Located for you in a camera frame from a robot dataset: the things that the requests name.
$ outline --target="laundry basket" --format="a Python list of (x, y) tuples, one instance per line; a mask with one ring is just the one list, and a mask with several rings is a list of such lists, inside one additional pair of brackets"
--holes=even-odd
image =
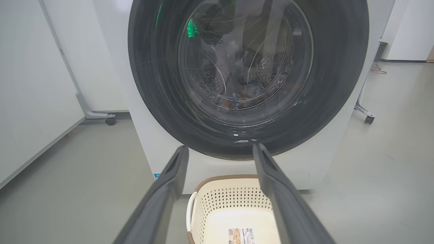
[(271, 201), (256, 175), (203, 181), (188, 201), (186, 224), (190, 244), (280, 244)]

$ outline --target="gray floor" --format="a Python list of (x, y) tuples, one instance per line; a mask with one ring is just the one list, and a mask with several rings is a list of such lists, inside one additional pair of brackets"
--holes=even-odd
[[(434, 64), (370, 73), (320, 189), (302, 194), (337, 243), (433, 243)], [(0, 190), (1, 243), (111, 243), (153, 182), (131, 120), (80, 125)], [(188, 243), (174, 206), (167, 243)]]

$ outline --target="basket handle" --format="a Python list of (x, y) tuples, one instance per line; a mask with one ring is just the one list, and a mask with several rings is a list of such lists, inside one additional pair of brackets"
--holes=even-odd
[(197, 196), (197, 191), (193, 192), (193, 194), (191, 194), (190, 199), (188, 200), (188, 204), (187, 204), (187, 213), (185, 216), (185, 224), (187, 226), (187, 232), (191, 232), (191, 209), (193, 207), (193, 201)]

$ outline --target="metal stand leg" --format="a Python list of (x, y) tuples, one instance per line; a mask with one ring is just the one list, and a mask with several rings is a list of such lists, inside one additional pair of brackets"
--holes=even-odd
[(366, 83), (366, 80), (363, 83), (362, 90), (360, 91), (360, 94), (357, 98), (357, 101), (355, 102), (354, 109), (364, 113), (366, 115), (365, 124), (370, 125), (370, 124), (372, 124), (372, 122), (374, 122), (374, 118), (376, 116), (360, 105), (360, 99), (362, 97), (363, 89), (365, 88), (365, 83)]
[(362, 107), (357, 99), (357, 102), (355, 103), (354, 109), (366, 114), (365, 123), (366, 124), (372, 124), (374, 122), (374, 118), (376, 117), (373, 113), (370, 113), (368, 110), (366, 110), (364, 107)]
[(87, 106), (86, 100), (83, 97), (83, 94), (81, 93), (80, 87), (77, 83), (77, 80), (71, 70), (71, 67), (69, 66), (68, 60), (65, 57), (65, 54), (63, 53), (62, 46), (60, 45), (59, 39), (57, 38), (56, 32), (54, 31), (53, 24), (51, 23), (50, 17), (48, 16), (47, 9), (45, 8), (43, 0), (39, 0), (39, 4), (42, 8), (42, 12), (45, 15), (45, 19), (47, 20), (47, 24), (50, 27), (51, 34), (53, 35), (54, 41), (56, 42), (57, 47), (59, 48), (60, 55), (62, 56), (63, 62), (65, 63), (66, 69), (69, 72), (69, 75), (71, 76), (72, 82), (74, 83), (74, 86), (76, 87), (77, 93), (76, 97), (77, 100), (80, 103), (80, 106), (85, 114), (86, 119), (104, 119), (107, 125), (114, 125), (116, 123), (116, 119), (114, 118), (114, 114), (106, 114), (106, 113), (95, 113), (92, 112)]

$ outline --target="washing machine door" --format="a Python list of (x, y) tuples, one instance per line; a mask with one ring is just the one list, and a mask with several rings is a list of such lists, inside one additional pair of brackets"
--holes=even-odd
[(332, 120), (359, 78), (366, 0), (134, 0), (128, 50), (152, 115), (188, 147), (276, 155)]

